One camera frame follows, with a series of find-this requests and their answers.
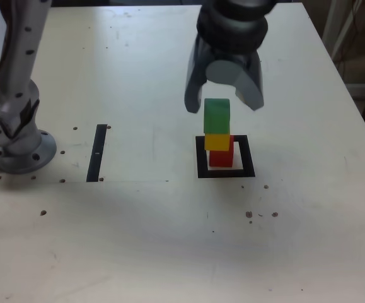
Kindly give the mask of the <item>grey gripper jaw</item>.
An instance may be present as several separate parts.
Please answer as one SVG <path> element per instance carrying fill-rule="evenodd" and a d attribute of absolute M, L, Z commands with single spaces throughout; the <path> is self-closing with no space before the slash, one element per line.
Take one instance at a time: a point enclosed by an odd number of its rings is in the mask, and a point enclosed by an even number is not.
<path fill-rule="evenodd" d="M 209 81 L 235 88 L 236 96 L 252 111 L 264 106 L 262 68 L 257 52 L 243 62 L 216 60 L 206 69 Z"/>

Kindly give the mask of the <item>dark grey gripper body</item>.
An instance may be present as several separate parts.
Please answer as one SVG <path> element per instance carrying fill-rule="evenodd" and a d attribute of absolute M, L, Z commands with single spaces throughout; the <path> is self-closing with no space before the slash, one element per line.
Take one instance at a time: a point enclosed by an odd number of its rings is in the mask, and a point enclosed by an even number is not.
<path fill-rule="evenodd" d="M 249 55 L 233 54 L 214 47 L 211 47 L 209 52 L 211 55 L 210 63 L 214 63 L 216 61 L 227 61 L 247 67 L 250 62 Z"/>

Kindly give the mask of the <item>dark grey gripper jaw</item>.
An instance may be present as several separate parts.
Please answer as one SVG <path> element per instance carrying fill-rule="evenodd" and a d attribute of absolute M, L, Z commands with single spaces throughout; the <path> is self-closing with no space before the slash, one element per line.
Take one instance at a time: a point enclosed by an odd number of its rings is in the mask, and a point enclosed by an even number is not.
<path fill-rule="evenodd" d="M 211 47 L 197 34 L 188 61 L 184 102 L 186 110 L 198 113 L 201 105 L 201 89 L 207 81 L 206 69 L 212 62 Z"/>

